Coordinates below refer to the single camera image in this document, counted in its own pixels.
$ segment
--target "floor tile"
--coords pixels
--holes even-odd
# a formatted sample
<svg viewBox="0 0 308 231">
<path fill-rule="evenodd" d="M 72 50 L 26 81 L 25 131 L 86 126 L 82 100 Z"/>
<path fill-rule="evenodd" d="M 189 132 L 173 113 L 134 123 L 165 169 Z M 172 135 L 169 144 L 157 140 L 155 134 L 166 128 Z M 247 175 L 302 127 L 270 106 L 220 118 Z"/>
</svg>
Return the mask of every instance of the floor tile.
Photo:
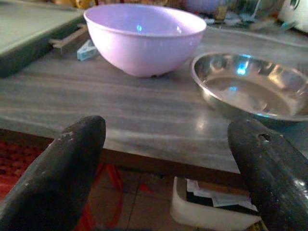
<svg viewBox="0 0 308 231">
<path fill-rule="evenodd" d="M 120 193 L 113 189 L 96 187 L 91 191 L 89 204 L 97 227 L 107 227 L 115 213 L 119 197 Z M 135 195 L 133 194 L 123 194 L 123 208 L 117 225 L 118 228 L 127 227 L 129 216 L 133 208 L 134 198 Z"/>
<path fill-rule="evenodd" d="M 180 225 L 170 215 L 170 201 L 137 195 L 129 228 L 150 228 L 152 231 L 194 231 L 196 228 Z"/>
<path fill-rule="evenodd" d="M 140 183 L 145 184 L 153 192 L 138 190 L 138 195 L 156 197 L 164 200 L 171 201 L 172 199 L 172 176 L 165 176 L 163 178 L 159 175 L 142 173 Z"/>
<path fill-rule="evenodd" d="M 141 173 L 137 171 L 124 170 L 120 168 L 119 172 L 123 181 L 124 192 L 135 194 L 139 184 Z M 98 183 L 98 186 L 109 189 L 114 188 L 107 172 L 104 173 L 102 179 Z"/>
</svg>

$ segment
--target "steel dish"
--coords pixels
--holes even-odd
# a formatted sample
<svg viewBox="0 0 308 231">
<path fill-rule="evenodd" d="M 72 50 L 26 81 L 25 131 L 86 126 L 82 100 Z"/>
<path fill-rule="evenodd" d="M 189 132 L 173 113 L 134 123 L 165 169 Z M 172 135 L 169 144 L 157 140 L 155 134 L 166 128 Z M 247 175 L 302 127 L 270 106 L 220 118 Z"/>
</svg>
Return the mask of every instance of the steel dish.
<svg viewBox="0 0 308 231">
<path fill-rule="evenodd" d="M 191 74 L 203 98 L 230 119 L 308 121 L 308 77 L 245 54 L 206 53 Z"/>
</svg>

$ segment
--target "small blue object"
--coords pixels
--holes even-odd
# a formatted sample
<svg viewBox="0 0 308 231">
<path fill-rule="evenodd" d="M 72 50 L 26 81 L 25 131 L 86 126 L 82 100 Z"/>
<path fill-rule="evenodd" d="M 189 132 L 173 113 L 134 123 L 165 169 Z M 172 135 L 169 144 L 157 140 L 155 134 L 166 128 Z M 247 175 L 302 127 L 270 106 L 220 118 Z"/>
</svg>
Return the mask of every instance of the small blue object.
<svg viewBox="0 0 308 231">
<path fill-rule="evenodd" d="M 88 39 L 85 44 L 82 45 L 77 51 L 77 58 L 80 61 L 84 61 L 97 54 L 97 49 L 94 46 L 91 39 Z"/>
</svg>

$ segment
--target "pink bowl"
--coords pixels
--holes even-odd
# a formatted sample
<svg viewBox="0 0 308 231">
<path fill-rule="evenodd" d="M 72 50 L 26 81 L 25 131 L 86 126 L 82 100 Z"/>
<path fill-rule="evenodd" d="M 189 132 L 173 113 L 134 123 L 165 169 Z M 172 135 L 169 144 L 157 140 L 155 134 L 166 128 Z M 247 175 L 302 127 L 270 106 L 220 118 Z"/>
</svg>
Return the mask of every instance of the pink bowl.
<svg viewBox="0 0 308 231">
<path fill-rule="evenodd" d="M 93 7 L 84 17 L 101 55 L 137 77 L 179 67 L 195 51 L 206 28 L 204 20 L 194 14 L 139 4 Z"/>
</svg>

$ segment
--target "marble countertop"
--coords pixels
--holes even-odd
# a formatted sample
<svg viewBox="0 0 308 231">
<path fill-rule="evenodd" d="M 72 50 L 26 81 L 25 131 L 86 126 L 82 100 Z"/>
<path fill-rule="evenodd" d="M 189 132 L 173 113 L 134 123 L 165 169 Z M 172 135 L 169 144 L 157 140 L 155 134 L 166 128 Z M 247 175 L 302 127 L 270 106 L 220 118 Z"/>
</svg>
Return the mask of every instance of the marble countertop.
<svg viewBox="0 0 308 231">
<path fill-rule="evenodd" d="M 308 49 L 208 29 L 193 56 L 214 51 L 308 63 Z M 0 79 L 0 128 L 54 137 L 83 116 L 101 115 L 107 149 L 239 172 L 228 148 L 230 121 L 202 99 L 189 62 L 161 77 L 135 78 L 101 56 L 79 62 L 75 49 L 52 51 Z M 308 123 L 280 131 L 308 156 Z"/>
</svg>

